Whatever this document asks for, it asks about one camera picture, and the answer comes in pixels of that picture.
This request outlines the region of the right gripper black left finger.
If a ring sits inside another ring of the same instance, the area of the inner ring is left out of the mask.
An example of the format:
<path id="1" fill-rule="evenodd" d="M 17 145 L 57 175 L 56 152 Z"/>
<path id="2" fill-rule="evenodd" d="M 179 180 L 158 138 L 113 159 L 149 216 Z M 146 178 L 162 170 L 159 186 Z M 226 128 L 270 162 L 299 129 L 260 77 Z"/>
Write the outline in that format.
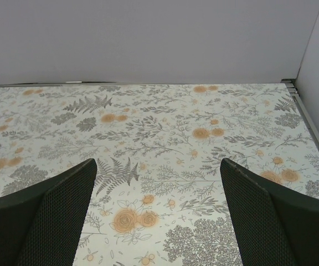
<path id="1" fill-rule="evenodd" d="M 90 158 L 0 197 L 0 265 L 72 265 L 96 173 Z"/>

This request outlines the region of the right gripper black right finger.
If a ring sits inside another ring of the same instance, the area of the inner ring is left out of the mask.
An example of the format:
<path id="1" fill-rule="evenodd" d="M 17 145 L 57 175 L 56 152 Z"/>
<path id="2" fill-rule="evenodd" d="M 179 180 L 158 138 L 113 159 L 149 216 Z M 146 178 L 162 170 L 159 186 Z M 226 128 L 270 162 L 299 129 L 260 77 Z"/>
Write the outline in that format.
<path id="1" fill-rule="evenodd" d="M 243 265 L 319 265 L 319 199 L 220 163 Z"/>

